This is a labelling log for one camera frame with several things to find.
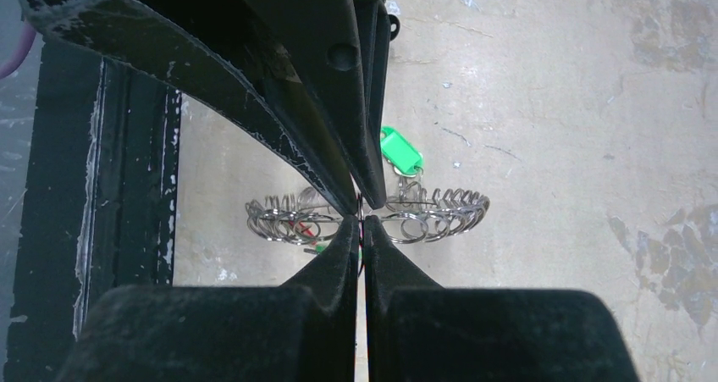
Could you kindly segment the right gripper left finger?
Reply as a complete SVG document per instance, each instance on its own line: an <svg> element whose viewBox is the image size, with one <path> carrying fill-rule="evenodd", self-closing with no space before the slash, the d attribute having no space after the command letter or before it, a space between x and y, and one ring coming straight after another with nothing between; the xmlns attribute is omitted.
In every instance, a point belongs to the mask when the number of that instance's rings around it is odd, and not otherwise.
<svg viewBox="0 0 718 382"><path fill-rule="evenodd" d="M61 381L351 381L358 221L282 285L123 286L90 311Z"/></svg>

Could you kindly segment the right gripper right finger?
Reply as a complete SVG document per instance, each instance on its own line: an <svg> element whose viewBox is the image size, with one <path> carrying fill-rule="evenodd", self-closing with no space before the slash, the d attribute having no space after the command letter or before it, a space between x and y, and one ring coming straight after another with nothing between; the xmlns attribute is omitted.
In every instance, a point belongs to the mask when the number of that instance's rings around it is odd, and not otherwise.
<svg viewBox="0 0 718 382"><path fill-rule="evenodd" d="M446 288L363 223L372 381L635 381L605 304L578 290Z"/></svg>

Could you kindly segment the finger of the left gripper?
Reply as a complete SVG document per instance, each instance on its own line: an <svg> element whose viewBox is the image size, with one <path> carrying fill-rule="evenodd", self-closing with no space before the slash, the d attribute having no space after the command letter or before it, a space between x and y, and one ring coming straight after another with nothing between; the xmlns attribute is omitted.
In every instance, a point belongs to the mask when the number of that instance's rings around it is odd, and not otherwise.
<svg viewBox="0 0 718 382"><path fill-rule="evenodd" d="M325 197L339 210L356 207L359 190L373 208L387 199L379 150L391 20L385 0L243 0L278 37L318 111L308 132L329 144L309 151L313 170L337 172Z"/></svg>
<svg viewBox="0 0 718 382"><path fill-rule="evenodd" d="M356 194L328 127L242 0L19 0L44 36L129 66L239 126L340 213Z"/></svg>

